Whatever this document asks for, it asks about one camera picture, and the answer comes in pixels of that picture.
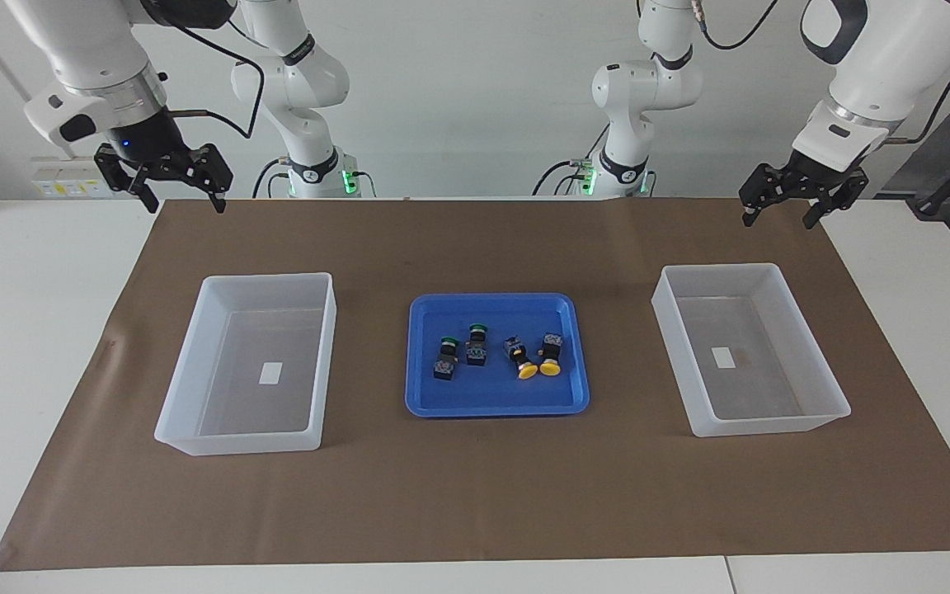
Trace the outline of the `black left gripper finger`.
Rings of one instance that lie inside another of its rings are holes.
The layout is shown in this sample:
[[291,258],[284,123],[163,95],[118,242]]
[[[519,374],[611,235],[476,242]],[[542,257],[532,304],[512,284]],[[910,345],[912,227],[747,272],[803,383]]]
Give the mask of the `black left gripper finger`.
[[785,185],[791,181],[792,170],[788,167],[775,168],[769,164],[755,167],[738,191],[743,206],[743,225],[753,226],[765,208],[789,200]]
[[867,187],[868,177],[862,168],[856,168],[844,180],[829,187],[826,183],[812,183],[813,203],[802,217],[804,229],[814,229],[826,215],[836,210],[848,210]]

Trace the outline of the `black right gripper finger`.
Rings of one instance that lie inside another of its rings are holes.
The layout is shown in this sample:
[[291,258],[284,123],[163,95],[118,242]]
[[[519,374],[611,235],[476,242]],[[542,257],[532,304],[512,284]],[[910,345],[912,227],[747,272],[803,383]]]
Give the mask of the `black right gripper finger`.
[[190,150],[187,158],[189,164],[185,166],[185,184],[207,195],[215,213],[225,213],[226,195],[233,187],[234,175],[219,148],[214,144],[206,144]]
[[144,169],[144,165],[139,164],[137,172],[129,173],[124,167],[124,165],[129,165],[129,162],[122,159],[110,144],[101,144],[98,147],[95,152],[95,165],[111,191],[128,193],[139,200],[148,213],[158,212],[159,200],[148,187],[146,182],[148,172]]

